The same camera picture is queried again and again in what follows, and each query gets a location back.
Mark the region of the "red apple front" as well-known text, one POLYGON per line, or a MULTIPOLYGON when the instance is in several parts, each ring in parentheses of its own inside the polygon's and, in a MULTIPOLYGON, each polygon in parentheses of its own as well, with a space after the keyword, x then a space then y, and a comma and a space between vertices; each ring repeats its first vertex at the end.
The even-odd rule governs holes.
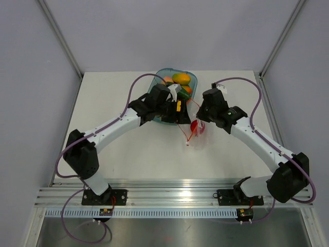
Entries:
POLYGON ((205 131, 205 123, 199 119, 196 119, 190 124, 191 133, 195 136, 202 135, 205 131))

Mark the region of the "clear zip top bag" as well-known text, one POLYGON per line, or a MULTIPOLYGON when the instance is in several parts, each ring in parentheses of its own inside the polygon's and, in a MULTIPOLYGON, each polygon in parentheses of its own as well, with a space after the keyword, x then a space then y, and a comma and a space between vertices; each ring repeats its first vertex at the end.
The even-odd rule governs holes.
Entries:
POLYGON ((200 105, 193 99, 187 102, 187 113, 190 117, 190 124, 178 124, 179 129, 185 138, 185 146, 195 150, 203 150, 210 144, 210 134, 207 122, 196 117, 200 105))

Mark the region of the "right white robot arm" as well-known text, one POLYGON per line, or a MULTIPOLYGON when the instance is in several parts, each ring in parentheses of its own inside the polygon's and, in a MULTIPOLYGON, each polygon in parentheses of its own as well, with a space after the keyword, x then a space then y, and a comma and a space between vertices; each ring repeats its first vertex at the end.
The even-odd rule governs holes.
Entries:
POLYGON ((258 130, 241 108, 229 107, 219 89, 203 92, 203 102, 196 114, 205 122, 213 122, 228 134, 243 142, 269 168, 270 176, 245 177, 233 187, 234 200, 245 204, 252 197, 271 195, 286 203, 309 185, 309 159, 300 152, 294 154, 258 130))

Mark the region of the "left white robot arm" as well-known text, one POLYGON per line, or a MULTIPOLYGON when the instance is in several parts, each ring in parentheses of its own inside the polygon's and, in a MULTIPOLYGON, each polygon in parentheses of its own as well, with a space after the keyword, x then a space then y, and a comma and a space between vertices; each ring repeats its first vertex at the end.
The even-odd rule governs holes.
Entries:
POLYGON ((157 117, 190 124, 187 100, 179 96, 181 91, 179 84, 157 84, 150 92, 129 102, 117 118, 86 132, 73 130, 69 134, 63 159, 91 190, 98 204, 107 204, 112 196, 110 184, 99 171, 98 154, 121 135, 157 117))

